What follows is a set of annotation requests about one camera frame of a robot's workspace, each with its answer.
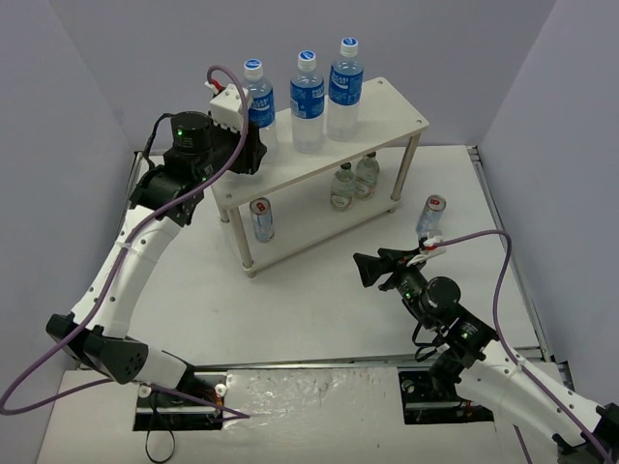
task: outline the can with red label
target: can with red label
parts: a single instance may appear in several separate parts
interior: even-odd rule
[[[250,203],[253,235],[258,242],[269,242],[275,235],[271,202],[266,198],[257,198]]]
[[[447,200],[440,195],[430,195],[426,200],[426,206],[417,222],[418,237],[426,237],[428,232],[438,228],[438,222],[443,216]]]

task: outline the black wire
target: black wire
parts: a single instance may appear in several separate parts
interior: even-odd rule
[[[159,411],[157,411],[157,399],[159,398],[159,392],[154,391],[152,398],[153,400],[152,402],[149,401],[149,404],[151,406],[151,409],[153,410],[153,415],[151,416],[151,419],[148,422],[148,428],[146,429],[146,442],[144,443],[144,450],[146,451],[146,455],[148,456],[151,462],[153,462],[154,464],[164,464],[172,458],[172,456],[174,455],[174,451],[176,451],[176,437],[174,437],[174,432],[172,431],[172,428],[170,427],[169,422],[159,413]],[[165,429],[169,432],[170,436],[172,437],[172,452],[166,459],[162,459],[162,460],[153,458],[153,456],[151,456],[150,451],[148,450],[148,439],[151,436],[153,425],[155,425],[155,418],[159,419],[159,421],[163,424]]]
[[[422,329],[422,323],[421,323],[421,322],[418,322],[418,323],[417,323],[417,327],[416,327],[416,328],[415,328],[415,330],[413,331],[413,345],[415,345],[415,346],[416,346],[416,347],[418,347],[418,348],[419,348],[419,347],[429,348],[429,347],[431,347],[431,346],[434,346],[434,345],[432,345],[431,343],[424,343],[424,342],[419,342],[419,343],[418,343],[418,342],[417,342],[417,337],[419,336],[419,332],[421,331],[421,329]]]
[[[427,348],[429,348],[429,346],[420,346],[417,349],[417,353],[415,353],[415,361],[417,363],[422,363],[423,361],[427,360],[428,358],[430,358],[431,356],[435,355],[436,353],[438,353],[437,349],[433,349],[427,353],[425,353],[424,355],[420,356],[424,350],[426,350]]]
[[[148,167],[150,169],[155,167],[155,164],[150,159],[150,155],[151,155],[151,148],[153,148],[153,142],[155,141],[155,136],[157,135],[157,128],[159,127],[159,123],[163,121],[164,119],[171,118],[173,116],[175,116],[173,113],[162,114],[157,120],[157,122],[155,123],[155,125],[153,126],[153,131],[151,132],[151,136],[148,137],[148,140],[146,141],[146,145],[144,146],[144,150],[142,151],[142,156],[144,157],[146,162],[148,162]]]

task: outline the gray wall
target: gray wall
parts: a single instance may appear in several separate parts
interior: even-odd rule
[[[0,391],[51,345],[101,265],[123,205],[131,152],[55,12],[44,0],[0,6]],[[58,391],[65,355],[9,406]],[[51,408],[0,417],[2,462],[36,460]]]
[[[425,144],[479,143],[554,0],[51,0],[133,148],[164,111],[207,109],[206,69],[259,57],[288,107],[296,55],[326,72],[342,37],[360,40],[431,121]],[[165,141],[162,133],[156,147]]]
[[[619,401],[619,2],[559,0],[481,147],[559,360]]]

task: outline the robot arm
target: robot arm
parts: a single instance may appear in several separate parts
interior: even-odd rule
[[[434,388],[478,402],[558,446],[560,463],[607,462],[573,419],[550,399],[548,393],[553,394],[616,462],[619,407],[604,408],[569,391],[518,355],[499,340],[495,329],[459,304],[460,290],[451,279],[440,276],[427,281],[421,269],[440,250],[434,248],[435,240],[421,240],[419,248],[409,251],[380,248],[379,257],[354,255],[365,287],[390,274],[379,290],[397,289],[410,314],[436,333],[432,344],[441,355],[429,370]]]
[[[232,89],[227,94],[214,97],[212,101],[220,118],[230,114],[238,116],[239,101]],[[54,314],[46,330],[53,338],[61,340],[92,317],[97,296],[110,274],[115,273],[99,310],[65,350],[77,361],[119,384],[155,384],[204,397],[205,392],[206,395],[211,393],[210,388],[196,379],[192,365],[128,337],[135,304],[148,278],[167,246],[183,227],[191,224],[193,211],[204,194],[192,195],[143,227],[138,224],[219,172],[239,143],[240,135],[236,130],[240,122],[238,118],[228,118],[228,124],[216,123],[210,116],[197,112],[169,116],[173,147],[163,154],[163,164],[155,166],[149,162],[151,168],[132,193],[132,204],[122,230],[90,288],[69,315]],[[245,145],[231,170],[253,174],[265,153],[258,127],[249,123]],[[116,272],[115,263],[121,254],[124,261]]]

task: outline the water bottle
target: water bottle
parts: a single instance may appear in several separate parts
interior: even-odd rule
[[[361,199],[370,198],[376,190],[378,182],[378,161],[376,152],[365,155],[357,163],[355,169],[355,196]]]
[[[273,160],[278,153],[278,133],[275,125],[275,102],[273,86],[264,76],[260,60],[245,62],[245,81],[243,87],[248,89],[253,97],[250,107],[250,121],[260,127],[260,141],[267,147],[264,162]]]
[[[347,37],[341,41],[340,58],[331,65],[327,135],[334,140],[349,140],[357,129],[364,67],[357,61],[359,43]]]
[[[325,81],[316,70],[316,55],[299,53],[299,71],[290,79],[292,142],[301,153],[314,153],[322,147]]]
[[[339,167],[331,183],[331,206],[338,211],[345,211],[352,206],[355,194],[355,175],[350,170],[349,162]]]

